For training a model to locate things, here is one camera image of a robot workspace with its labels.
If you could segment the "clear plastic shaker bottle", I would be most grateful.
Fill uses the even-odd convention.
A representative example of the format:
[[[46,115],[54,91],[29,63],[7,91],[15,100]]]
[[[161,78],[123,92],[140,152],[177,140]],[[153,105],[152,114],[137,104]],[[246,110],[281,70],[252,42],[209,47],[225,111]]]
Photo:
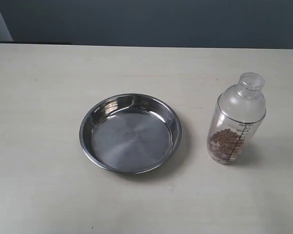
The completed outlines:
[[[209,156],[230,164],[243,152],[266,116],[262,94],[265,80],[256,73],[243,73],[237,84],[219,95],[207,137]]]

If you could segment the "round stainless steel plate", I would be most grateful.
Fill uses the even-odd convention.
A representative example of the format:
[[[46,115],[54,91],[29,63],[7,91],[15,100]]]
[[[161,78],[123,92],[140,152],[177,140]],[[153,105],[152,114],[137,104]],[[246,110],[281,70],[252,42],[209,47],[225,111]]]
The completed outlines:
[[[98,167],[125,175],[160,167],[177,151],[181,138],[175,111],[145,94],[102,100],[85,115],[79,129],[85,155]]]

